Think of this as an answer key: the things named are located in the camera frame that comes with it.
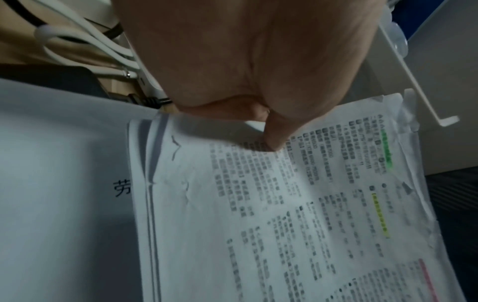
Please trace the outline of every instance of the human hand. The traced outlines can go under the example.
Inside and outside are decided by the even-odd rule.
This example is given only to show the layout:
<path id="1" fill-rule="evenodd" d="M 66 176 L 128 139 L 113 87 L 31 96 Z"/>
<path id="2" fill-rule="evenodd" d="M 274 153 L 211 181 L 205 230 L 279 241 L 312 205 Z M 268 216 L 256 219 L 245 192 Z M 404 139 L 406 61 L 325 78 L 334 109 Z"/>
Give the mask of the human hand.
<path id="1" fill-rule="evenodd" d="M 135 51 L 176 106 L 265 121 L 280 149 L 344 97 L 383 0 L 115 0 Z"/>

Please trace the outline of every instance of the black cable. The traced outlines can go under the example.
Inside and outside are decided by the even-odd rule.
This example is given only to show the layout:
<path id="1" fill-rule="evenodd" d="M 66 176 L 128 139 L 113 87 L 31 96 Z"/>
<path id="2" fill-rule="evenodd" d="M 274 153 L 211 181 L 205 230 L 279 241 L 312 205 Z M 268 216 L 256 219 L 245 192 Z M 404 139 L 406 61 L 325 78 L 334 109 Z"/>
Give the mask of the black cable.
<path id="1" fill-rule="evenodd" d="M 34 14 L 30 13 L 29 10 L 27 10 L 18 0 L 3 0 L 6 5 L 8 5 L 14 12 L 16 12 L 20 17 L 25 19 L 28 23 L 35 27 L 40 27 L 42 25 L 46 25 L 47 23 L 43 21 L 42 19 L 38 18 Z M 121 24 L 116 24 L 115 27 L 108 29 L 105 31 L 103 34 L 108 37 L 110 40 L 118 37 L 123 33 L 123 28 L 121 27 Z M 70 42 L 75 42 L 75 43 L 81 43 L 81 44 L 86 44 L 86 42 L 82 40 L 78 40 L 75 38 L 69 38 L 69 37 L 62 37 L 62 39 L 70 41 Z"/>

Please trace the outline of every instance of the wooden surface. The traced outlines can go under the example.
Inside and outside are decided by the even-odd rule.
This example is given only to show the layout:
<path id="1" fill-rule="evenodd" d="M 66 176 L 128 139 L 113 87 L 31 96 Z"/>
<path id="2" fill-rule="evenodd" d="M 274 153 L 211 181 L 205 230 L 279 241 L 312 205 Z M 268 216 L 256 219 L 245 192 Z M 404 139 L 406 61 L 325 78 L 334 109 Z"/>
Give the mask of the wooden surface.
<path id="1" fill-rule="evenodd" d="M 75 26 L 55 12 L 30 0 L 22 0 L 23 5 L 34 15 L 49 24 Z M 35 28 L 23 20 L 3 1 L 0 0 L 0 63 L 11 64 L 54 64 L 42 51 L 33 37 Z M 90 45 L 81 45 L 54 39 L 51 49 L 59 55 L 81 63 L 115 67 L 113 59 Z M 101 84 L 109 92 L 128 95 L 141 90 L 135 81 L 99 78 Z M 168 112 L 175 112 L 174 106 L 167 106 Z"/>

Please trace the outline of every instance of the chinese character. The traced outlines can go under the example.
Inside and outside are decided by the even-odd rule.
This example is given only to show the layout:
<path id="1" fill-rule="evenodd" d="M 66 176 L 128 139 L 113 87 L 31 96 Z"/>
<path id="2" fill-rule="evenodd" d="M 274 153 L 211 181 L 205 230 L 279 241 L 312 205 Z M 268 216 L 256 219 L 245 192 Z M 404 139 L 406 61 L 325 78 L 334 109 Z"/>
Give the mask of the chinese character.
<path id="1" fill-rule="evenodd" d="M 126 194 L 131 193 L 131 181 L 129 179 L 125 179 L 124 181 L 117 181 L 116 183 L 113 183 L 115 186 L 115 191 L 119 192 L 116 197 L 120 196 L 123 194 L 123 192 L 126 190 Z"/>

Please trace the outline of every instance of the yellow highlight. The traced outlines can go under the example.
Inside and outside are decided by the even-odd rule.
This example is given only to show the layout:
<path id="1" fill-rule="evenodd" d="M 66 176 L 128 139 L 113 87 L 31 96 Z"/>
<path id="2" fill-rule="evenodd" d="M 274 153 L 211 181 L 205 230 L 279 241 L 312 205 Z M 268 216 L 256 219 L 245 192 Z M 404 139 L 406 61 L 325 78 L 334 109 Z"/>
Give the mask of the yellow highlight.
<path id="1" fill-rule="evenodd" d="M 375 205 L 375 210 L 377 211 L 378 220 L 380 220 L 380 226 L 382 227 L 383 234 L 385 238 L 390 238 L 390 233 L 388 233 L 388 228 L 385 223 L 385 218 L 383 218 L 382 209 L 380 208 L 380 204 L 378 203 L 377 194 L 372 194 L 373 204 Z"/>

